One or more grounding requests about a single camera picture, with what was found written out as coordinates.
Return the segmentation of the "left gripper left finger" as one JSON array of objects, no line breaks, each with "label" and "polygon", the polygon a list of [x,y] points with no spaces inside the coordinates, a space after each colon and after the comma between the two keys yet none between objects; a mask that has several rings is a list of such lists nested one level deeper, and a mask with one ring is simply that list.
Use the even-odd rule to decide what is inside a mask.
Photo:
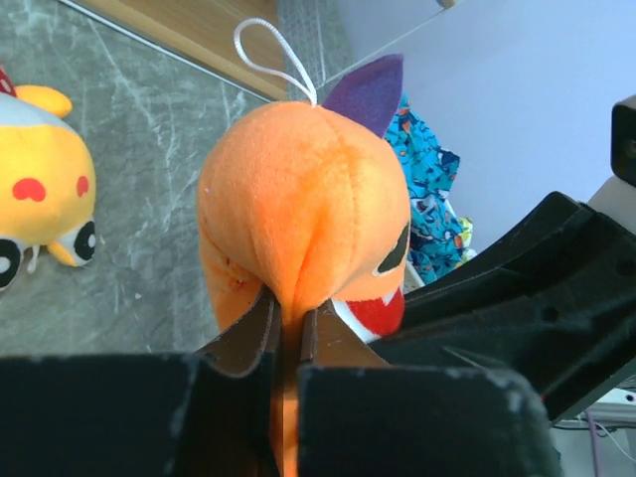
[{"label": "left gripper left finger", "polygon": [[281,375],[281,313],[273,293],[262,287],[251,307],[197,352],[197,377],[245,379],[262,370]]}]

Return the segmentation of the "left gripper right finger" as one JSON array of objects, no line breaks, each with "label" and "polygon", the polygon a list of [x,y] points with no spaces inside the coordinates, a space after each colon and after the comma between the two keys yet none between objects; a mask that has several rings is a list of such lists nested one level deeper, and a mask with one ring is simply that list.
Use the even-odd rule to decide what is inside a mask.
[{"label": "left gripper right finger", "polygon": [[391,365],[354,333],[330,303],[325,303],[303,317],[298,369],[306,367],[376,370]]}]

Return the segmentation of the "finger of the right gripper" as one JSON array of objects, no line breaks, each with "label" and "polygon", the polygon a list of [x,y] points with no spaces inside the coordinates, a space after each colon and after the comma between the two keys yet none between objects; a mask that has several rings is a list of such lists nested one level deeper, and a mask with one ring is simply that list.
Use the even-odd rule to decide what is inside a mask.
[{"label": "finger of the right gripper", "polygon": [[635,372],[635,207],[548,194],[466,264],[410,292],[374,350],[395,365],[474,365],[524,376],[551,420]]}]

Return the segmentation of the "orange shark plush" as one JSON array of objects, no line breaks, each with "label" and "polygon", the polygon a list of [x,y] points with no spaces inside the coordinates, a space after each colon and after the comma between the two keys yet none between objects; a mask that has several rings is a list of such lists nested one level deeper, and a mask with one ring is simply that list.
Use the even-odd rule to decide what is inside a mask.
[{"label": "orange shark plush", "polygon": [[385,139],[402,74],[402,56],[386,55],[342,77],[321,103],[261,106],[223,135],[200,173],[199,250],[219,328],[262,288],[281,308],[275,459],[285,476],[297,472],[305,315],[332,302],[368,343],[395,332],[404,314],[410,202]]}]

